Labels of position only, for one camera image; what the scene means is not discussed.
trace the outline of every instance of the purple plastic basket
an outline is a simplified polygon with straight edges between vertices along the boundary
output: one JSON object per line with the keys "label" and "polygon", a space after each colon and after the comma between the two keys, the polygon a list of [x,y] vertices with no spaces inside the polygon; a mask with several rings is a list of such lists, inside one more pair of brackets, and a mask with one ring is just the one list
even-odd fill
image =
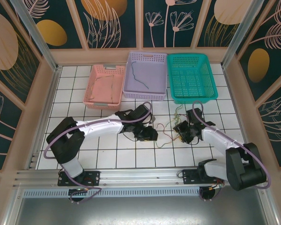
{"label": "purple plastic basket", "polygon": [[123,93],[126,98],[163,101],[167,93],[167,54],[130,52]]}

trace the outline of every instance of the purple cable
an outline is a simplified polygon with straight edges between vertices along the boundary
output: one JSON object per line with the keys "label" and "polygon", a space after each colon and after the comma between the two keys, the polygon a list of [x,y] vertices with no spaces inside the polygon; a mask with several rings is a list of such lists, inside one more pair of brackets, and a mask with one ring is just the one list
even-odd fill
{"label": "purple cable", "polygon": [[251,153],[246,147],[244,147],[242,144],[238,143],[237,141],[233,140],[232,138],[230,138],[229,136],[227,136],[226,134],[222,133],[220,130],[218,129],[215,129],[214,127],[208,125],[206,122],[204,122],[203,120],[201,120],[201,118],[196,114],[196,111],[195,111],[195,104],[196,103],[199,103],[202,107],[202,112],[203,112],[203,104],[196,100],[192,103],[192,112],[193,114],[195,115],[195,117],[202,123],[204,124],[206,127],[208,127],[209,129],[217,132],[218,134],[220,134],[221,136],[223,136],[224,138],[226,138],[227,140],[231,141],[232,143],[235,143],[237,146],[239,146],[240,148],[242,148],[246,153],[248,153],[250,156],[253,157],[253,159],[258,162],[258,164],[261,166],[261,168],[263,169],[263,171],[265,172],[266,176],[267,176],[267,185],[264,186],[264,187],[259,187],[259,186],[256,186],[258,189],[268,189],[270,186],[271,186],[271,183],[272,183],[272,179],[271,179],[271,176],[269,174],[269,172],[267,171],[266,167],[262,164],[262,162],[253,154]]}
{"label": "purple cable", "polygon": [[[141,118],[139,118],[139,119],[137,119],[137,120],[105,119],[105,120],[100,120],[100,121],[91,121],[91,122],[89,122],[89,123],[81,124],[81,125],[79,125],[79,126],[72,127],[72,128],[69,128],[68,130],[65,130],[64,132],[62,132],[61,134],[59,134],[56,138],[54,138],[54,139],[50,142],[50,144],[49,144],[49,145],[47,146],[47,148],[44,150],[44,158],[46,158],[46,159],[55,159],[55,157],[48,157],[48,156],[47,156],[47,151],[49,150],[49,148],[50,148],[60,137],[62,137],[63,135],[67,134],[68,132],[70,132],[70,131],[72,131],[72,130],[79,129],[79,128],[82,128],[82,127],[87,127],[87,126],[90,126],[90,125],[93,125],[93,124],[97,124],[97,123],[103,123],[103,122],[135,123],[135,122],[138,122],[138,121],[141,121],[141,120],[147,118],[147,117],[150,115],[150,113],[152,112],[152,104],[151,104],[150,102],[144,102],[143,105],[146,104],[146,103],[150,105],[150,108],[149,108],[148,113],[147,113],[145,116],[143,116],[143,117],[141,117]],[[92,198],[93,198],[95,195],[97,195],[99,192],[101,192],[102,188],[100,188],[100,187],[91,187],[91,186],[86,186],[86,185],[83,185],[83,184],[78,183],[77,181],[75,181],[75,180],[69,175],[69,173],[65,170],[65,168],[64,168],[62,165],[60,165],[60,166],[63,168],[63,171],[64,171],[65,174],[68,176],[68,178],[69,178],[74,184],[76,184],[77,186],[81,186],[81,187],[86,188],[86,189],[97,189],[97,190],[98,190],[98,191],[95,192],[92,196],[90,196],[90,197],[88,197],[88,198],[82,199],[81,201],[77,202],[77,204],[86,202],[86,201],[92,199]],[[70,196],[71,202],[72,202],[72,203],[74,202],[74,201],[72,200],[72,197],[73,197],[74,194],[79,193],[79,192],[84,192],[84,191],[87,191],[87,190],[80,190],[80,191],[73,192],[73,193],[71,194],[71,196]]]}

